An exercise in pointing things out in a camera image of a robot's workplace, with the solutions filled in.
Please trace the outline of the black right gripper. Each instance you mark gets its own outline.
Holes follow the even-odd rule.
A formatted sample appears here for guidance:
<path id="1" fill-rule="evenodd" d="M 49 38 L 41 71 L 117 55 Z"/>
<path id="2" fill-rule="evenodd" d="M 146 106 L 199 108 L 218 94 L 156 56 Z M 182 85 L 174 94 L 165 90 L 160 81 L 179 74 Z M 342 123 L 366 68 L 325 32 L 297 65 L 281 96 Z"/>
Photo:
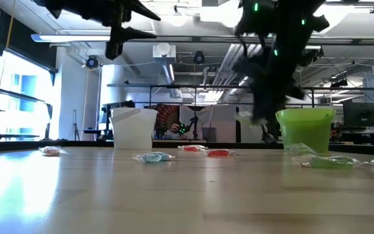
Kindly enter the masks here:
<path id="1" fill-rule="evenodd" d="M 272 122 L 275 113 L 282 110 L 287 97 L 304 98 L 305 92 L 295 84 L 288 66 L 281 68 L 268 53 L 242 56 L 234 64 L 234 71 L 250 79 L 249 88 L 254 95 L 253 123 Z"/>

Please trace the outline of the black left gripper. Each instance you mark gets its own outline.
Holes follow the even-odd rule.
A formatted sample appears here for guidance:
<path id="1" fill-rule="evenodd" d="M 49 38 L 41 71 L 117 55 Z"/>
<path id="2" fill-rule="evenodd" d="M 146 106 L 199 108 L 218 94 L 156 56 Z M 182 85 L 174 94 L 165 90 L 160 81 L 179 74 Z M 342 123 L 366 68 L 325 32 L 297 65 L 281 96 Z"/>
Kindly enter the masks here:
<path id="1" fill-rule="evenodd" d="M 106 1 L 107 25 L 111 27 L 110 40 L 106 43 L 105 56 L 114 60 L 122 54 L 123 44 L 134 39 L 154 39 L 155 34 L 140 31 L 132 27 L 123 28 L 122 23 L 131 19 L 131 11 L 149 19 L 160 21 L 161 18 L 144 6 L 139 0 Z"/>

